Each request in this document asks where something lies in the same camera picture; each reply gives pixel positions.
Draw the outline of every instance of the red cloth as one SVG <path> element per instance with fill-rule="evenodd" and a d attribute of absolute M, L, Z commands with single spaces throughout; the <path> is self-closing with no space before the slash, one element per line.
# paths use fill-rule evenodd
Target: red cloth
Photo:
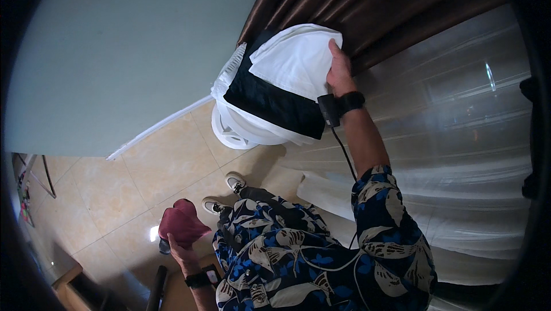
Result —
<path fill-rule="evenodd" d="M 172 233 L 184 249 L 191 249 L 192 244 L 209 232 L 209 226 L 197 218 L 195 205 L 186 199 L 179 199 L 173 208 L 167 208 L 159 224 L 159 237 L 169 240 L 167 233 Z"/>

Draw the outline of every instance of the white sneaker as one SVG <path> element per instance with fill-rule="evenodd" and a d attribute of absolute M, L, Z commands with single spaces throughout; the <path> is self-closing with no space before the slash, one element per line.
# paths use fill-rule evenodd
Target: white sneaker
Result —
<path fill-rule="evenodd" d="M 226 175 L 226 184 L 234 193 L 238 194 L 239 191 L 246 187 L 247 182 L 237 172 L 230 172 Z"/>
<path fill-rule="evenodd" d="M 205 197 L 203 201 L 201 201 L 201 204 L 205 211 L 215 215 L 220 215 L 224 208 L 231 207 L 230 205 L 221 203 L 217 197 Z"/>

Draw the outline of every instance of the right hand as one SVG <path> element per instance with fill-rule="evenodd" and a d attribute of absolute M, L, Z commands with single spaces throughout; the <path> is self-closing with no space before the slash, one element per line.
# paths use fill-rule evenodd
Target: right hand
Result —
<path fill-rule="evenodd" d="M 335 97 L 340 97 L 348 92 L 357 91 L 356 84 L 350 71 L 350 59 L 337 46 L 334 38 L 329 40 L 329 50 L 333 55 L 331 68 L 327 73 L 327 84 L 333 89 Z"/>

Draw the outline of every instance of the blue floral shirt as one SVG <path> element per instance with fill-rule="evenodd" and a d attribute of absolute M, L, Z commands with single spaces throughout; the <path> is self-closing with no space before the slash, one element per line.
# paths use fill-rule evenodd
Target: blue floral shirt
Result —
<path fill-rule="evenodd" d="M 220 310 L 425 310 L 436 284 L 430 247 L 402 204 L 389 166 L 368 170 L 352 188 L 359 249 L 333 239 L 316 209 L 273 197 L 301 212 L 305 227 L 286 227 L 264 202 L 241 199 L 214 235 L 225 275 Z M 240 243 L 236 252 L 227 233 Z"/>

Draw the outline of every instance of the white towel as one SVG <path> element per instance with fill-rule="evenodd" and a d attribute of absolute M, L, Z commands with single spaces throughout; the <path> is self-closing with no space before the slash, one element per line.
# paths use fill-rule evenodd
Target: white towel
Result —
<path fill-rule="evenodd" d="M 249 72 L 270 84 L 317 102 L 327 94 L 327 72 L 332 55 L 329 40 L 337 46 L 342 34 L 315 24 L 300 24 L 285 29 L 251 54 Z"/>

